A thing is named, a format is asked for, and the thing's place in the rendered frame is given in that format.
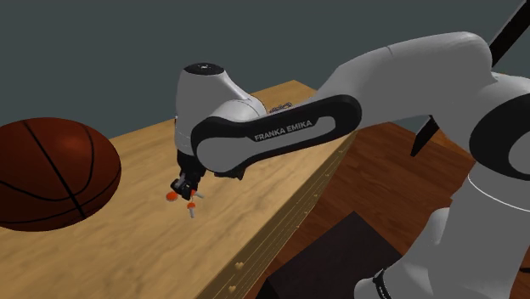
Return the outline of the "small orange and grey object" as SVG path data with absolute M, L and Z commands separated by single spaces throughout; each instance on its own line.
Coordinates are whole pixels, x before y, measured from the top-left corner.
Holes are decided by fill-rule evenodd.
M 173 202 L 176 200 L 183 200 L 186 203 L 186 208 L 188 209 L 189 216 L 191 218 L 195 218 L 195 209 L 196 209 L 195 198 L 203 199 L 204 195 L 201 193 L 198 193 L 196 190 L 191 191 L 190 197 L 188 199 L 184 199 L 181 195 L 179 195 L 175 191 L 171 191 L 166 194 L 166 200 L 169 202 Z

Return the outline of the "dark robot stand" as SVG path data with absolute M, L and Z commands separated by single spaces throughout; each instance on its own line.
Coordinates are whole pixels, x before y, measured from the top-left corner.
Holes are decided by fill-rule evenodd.
M 401 254 L 356 212 L 267 277 L 256 299 L 353 299 L 358 281 Z

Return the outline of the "orange basketball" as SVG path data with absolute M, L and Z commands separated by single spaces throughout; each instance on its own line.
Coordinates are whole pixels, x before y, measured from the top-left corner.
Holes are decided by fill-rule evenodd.
M 101 133 L 54 117 L 0 127 L 0 227 L 40 232 L 98 212 L 116 192 L 121 160 Z

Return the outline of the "black slanted bar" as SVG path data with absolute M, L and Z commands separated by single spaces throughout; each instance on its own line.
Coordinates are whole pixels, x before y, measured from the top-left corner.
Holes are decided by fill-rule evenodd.
M 492 55 L 492 67 L 496 66 L 515 42 L 521 37 L 530 26 L 530 3 L 523 0 L 512 16 L 505 22 L 500 31 L 489 43 Z M 428 141 L 437 133 L 439 126 L 432 115 L 415 134 L 414 143 L 410 155 L 415 157 Z

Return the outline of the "light wooden chest of drawers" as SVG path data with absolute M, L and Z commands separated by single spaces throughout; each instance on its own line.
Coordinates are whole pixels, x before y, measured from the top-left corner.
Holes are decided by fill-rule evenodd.
M 168 200 L 174 125 L 113 139 L 122 164 L 111 201 L 44 233 L 0 228 L 0 299 L 244 299 L 313 209 L 353 137 L 207 173 L 195 208 Z

